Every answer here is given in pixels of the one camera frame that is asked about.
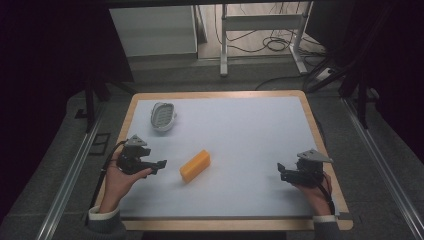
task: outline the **table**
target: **table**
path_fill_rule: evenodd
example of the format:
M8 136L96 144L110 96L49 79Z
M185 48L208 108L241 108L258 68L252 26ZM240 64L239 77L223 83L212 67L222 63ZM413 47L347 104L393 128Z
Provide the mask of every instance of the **table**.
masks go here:
M180 93L143 93L134 95L127 115L125 117L118 138L123 141L127 138L128 129L134 117L134 111L139 100L161 100L161 99L204 99L204 98L260 98L260 97L298 97L311 133L315 140L317 150L327 155L318 127L314 121L311 109L303 92L293 91L258 91L258 92L180 92ZM346 202L338 184L335 172L331 164L324 164L324 170L332 177L333 197L338 204L340 216L338 224L341 230L349 230L353 227L353 221L346 216L349 215ZM100 204L104 193L104 184L97 196L96 205ZM124 224L128 230L144 231L287 231L287 230L311 230L313 222L310 219L189 219L189 220L167 220L167 219L143 219L125 220Z

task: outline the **hand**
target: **hand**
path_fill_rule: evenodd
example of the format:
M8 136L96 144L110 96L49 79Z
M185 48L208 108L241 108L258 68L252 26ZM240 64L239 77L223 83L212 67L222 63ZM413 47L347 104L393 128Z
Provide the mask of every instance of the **hand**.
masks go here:
M120 152L113 154L107 169L105 194L100 204L99 213L114 211L118 207L119 201L130 191L132 185L152 172L152 169L148 168L133 175L126 175L116 166L119 154Z
M331 191L333 190L331 187L331 177L324 172L324 180L322 181L322 186L324 189L331 195ZM331 215L330 206L325 199L324 194L318 187L308 188L298 184L292 184L297 187L308 199L309 204L311 204L314 209L316 216L325 216Z

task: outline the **orange block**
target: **orange block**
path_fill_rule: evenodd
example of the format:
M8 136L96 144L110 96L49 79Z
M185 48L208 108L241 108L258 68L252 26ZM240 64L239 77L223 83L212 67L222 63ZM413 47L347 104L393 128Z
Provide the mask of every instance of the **orange block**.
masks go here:
M184 182L189 183L211 164L208 152L202 150L194 158L180 168L180 174Z

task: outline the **wall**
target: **wall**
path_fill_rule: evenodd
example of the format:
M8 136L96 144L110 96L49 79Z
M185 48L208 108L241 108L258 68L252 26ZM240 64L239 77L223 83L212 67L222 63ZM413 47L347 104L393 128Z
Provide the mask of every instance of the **wall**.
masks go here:
M192 6L110 9L127 57L197 52Z

